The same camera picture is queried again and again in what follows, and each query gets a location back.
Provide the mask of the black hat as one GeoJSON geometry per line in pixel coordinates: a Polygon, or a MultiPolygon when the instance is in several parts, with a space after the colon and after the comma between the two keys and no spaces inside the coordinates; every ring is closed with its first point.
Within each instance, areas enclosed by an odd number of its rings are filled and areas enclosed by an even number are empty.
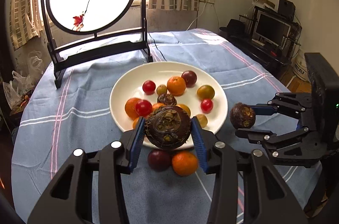
{"type": "Polygon", "coordinates": [[[245,24],[236,19],[230,19],[226,27],[219,28],[220,34],[241,35],[245,33],[245,24]]]}

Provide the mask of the white bucket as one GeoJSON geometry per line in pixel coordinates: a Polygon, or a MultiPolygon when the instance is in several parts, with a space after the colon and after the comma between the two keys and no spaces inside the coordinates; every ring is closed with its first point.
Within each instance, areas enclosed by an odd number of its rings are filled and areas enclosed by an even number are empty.
{"type": "Polygon", "coordinates": [[[308,81],[307,64],[302,50],[298,51],[293,64],[294,74],[302,81],[308,81]]]}

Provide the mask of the white ceramic plate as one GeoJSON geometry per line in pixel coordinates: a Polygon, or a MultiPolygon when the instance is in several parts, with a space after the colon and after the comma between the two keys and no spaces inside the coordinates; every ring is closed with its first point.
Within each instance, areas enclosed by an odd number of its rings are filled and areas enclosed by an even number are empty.
{"type": "Polygon", "coordinates": [[[123,74],[114,84],[110,93],[109,107],[112,119],[120,129],[122,136],[133,129],[136,114],[132,113],[132,105],[139,100],[147,100],[151,105],[158,103],[157,98],[166,92],[171,94],[169,86],[173,86],[172,77],[180,77],[182,73],[192,71],[197,80],[192,87],[187,87],[182,95],[175,99],[179,105],[189,108],[190,116],[202,114],[200,107],[202,100],[197,95],[197,90],[204,85],[214,89],[211,99],[213,108],[206,113],[206,130],[216,134],[222,128],[228,115],[228,99],[222,86],[210,74],[195,66],[180,62],[153,62],[133,68],[123,74]]]}

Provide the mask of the small yellow kumquat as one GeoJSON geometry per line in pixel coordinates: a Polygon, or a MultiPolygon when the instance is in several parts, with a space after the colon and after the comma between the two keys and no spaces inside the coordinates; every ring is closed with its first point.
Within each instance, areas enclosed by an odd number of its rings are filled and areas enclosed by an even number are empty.
{"type": "Polygon", "coordinates": [[[166,94],[167,93],[167,86],[162,84],[159,85],[156,89],[156,93],[158,96],[162,95],[162,94],[166,94]]]}

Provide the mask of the red cherry tomato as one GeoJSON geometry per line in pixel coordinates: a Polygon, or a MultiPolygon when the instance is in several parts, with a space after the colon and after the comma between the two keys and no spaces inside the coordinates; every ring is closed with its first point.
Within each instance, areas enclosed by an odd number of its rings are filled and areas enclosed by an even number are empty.
{"type": "Polygon", "coordinates": [[[146,80],[142,85],[143,91],[146,95],[151,95],[156,90],[156,84],[151,80],[146,80]]]}

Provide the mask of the white plastic bag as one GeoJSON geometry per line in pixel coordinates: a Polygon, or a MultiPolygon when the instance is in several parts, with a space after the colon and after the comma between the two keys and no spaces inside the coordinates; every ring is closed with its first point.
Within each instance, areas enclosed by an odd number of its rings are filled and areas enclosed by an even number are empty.
{"type": "Polygon", "coordinates": [[[13,80],[3,83],[3,90],[10,109],[19,107],[28,93],[38,84],[43,75],[44,63],[40,51],[32,51],[28,54],[28,75],[23,76],[15,70],[12,71],[13,80]]]}

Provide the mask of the left checkered curtain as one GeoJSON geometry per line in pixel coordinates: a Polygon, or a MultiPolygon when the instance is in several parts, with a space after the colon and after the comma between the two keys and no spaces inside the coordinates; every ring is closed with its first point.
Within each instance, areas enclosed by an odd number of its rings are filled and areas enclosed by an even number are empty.
{"type": "Polygon", "coordinates": [[[9,35],[14,50],[40,36],[39,0],[10,0],[9,35]]]}

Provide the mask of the bird painting screen black frame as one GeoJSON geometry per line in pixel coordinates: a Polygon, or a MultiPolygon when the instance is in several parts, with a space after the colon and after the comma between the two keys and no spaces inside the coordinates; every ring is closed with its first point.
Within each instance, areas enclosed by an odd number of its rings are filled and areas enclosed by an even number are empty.
{"type": "Polygon", "coordinates": [[[140,0],[140,25],[106,32],[132,7],[134,0],[40,0],[47,49],[53,63],[55,87],[65,71],[96,59],[140,50],[153,57],[147,40],[147,0],[140,0]]]}

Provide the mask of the green yellow kumquat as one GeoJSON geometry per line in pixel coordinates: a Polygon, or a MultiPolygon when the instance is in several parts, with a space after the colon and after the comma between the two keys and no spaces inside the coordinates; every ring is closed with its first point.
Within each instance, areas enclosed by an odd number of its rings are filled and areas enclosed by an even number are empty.
{"type": "Polygon", "coordinates": [[[212,100],[215,96],[215,90],[210,85],[202,85],[196,91],[196,95],[198,96],[200,100],[204,100],[204,99],[212,100]]]}

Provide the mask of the brown water chestnut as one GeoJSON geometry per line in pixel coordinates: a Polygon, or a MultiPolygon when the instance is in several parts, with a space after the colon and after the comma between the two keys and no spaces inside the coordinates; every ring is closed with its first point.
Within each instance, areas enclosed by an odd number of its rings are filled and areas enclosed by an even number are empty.
{"type": "Polygon", "coordinates": [[[256,113],[246,104],[241,102],[234,104],[230,111],[230,122],[235,129],[250,129],[256,121],[256,113]]]}
{"type": "Polygon", "coordinates": [[[157,148],[173,150],[182,146],[190,136],[191,119],[175,105],[161,106],[145,121],[144,133],[157,148]]]}

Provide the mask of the computer monitor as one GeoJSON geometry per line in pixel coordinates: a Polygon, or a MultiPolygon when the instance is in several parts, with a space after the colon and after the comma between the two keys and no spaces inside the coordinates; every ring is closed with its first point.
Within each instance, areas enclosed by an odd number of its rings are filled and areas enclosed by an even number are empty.
{"type": "Polygon", "coordinates": [[[291,25],[278,18],[260,12],[254,32],[275,46],[283,49],[286,45],[291,25]]]}

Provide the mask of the blue striped tablecloth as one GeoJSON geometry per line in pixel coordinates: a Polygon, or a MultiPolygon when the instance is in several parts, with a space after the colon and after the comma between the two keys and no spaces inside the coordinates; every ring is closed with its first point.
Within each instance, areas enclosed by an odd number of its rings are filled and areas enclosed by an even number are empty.
{"type": "MultiPolygon", "coordinates": [[[[152,32],[155,61],[196,66],[223,87],[230,105],[265,103],[286,87],[230,42],[204,30],[152,32]]],[[[22,115],[11,162],[17,214],[26,221],[56,171],[77,148],[97,151],[118,140],[121,131],[109,110],[110,92],[119,77],[143,64],[141,51],[118,54],[68,69],[55,87],[49,65],[22,115]]],[[[143,148],[137,168],[122,177],[131,223],[206,223],[214,176],[203,171],[180,177],[156,172],[143,148]]]]}

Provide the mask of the dark red plum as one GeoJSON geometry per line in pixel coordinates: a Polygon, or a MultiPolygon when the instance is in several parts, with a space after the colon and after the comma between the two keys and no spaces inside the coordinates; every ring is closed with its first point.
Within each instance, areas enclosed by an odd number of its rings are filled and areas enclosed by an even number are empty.
{"type": "Polygon", "coordinates": [[[197,75],[192,70],[183,72],[181,77],[185,80],[186,87],[193,87],[197,81],[197,75]]]}

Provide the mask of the large orange mandarin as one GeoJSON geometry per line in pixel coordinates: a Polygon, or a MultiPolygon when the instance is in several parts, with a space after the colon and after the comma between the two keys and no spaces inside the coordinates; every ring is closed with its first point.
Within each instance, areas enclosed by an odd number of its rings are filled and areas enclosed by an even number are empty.
{"type": "Polygon", "coordinates": [[[174,96],[183,95],[186,90],[186,82],[182,77],[172,76],[167,81],[167,90],[174,96]]]}

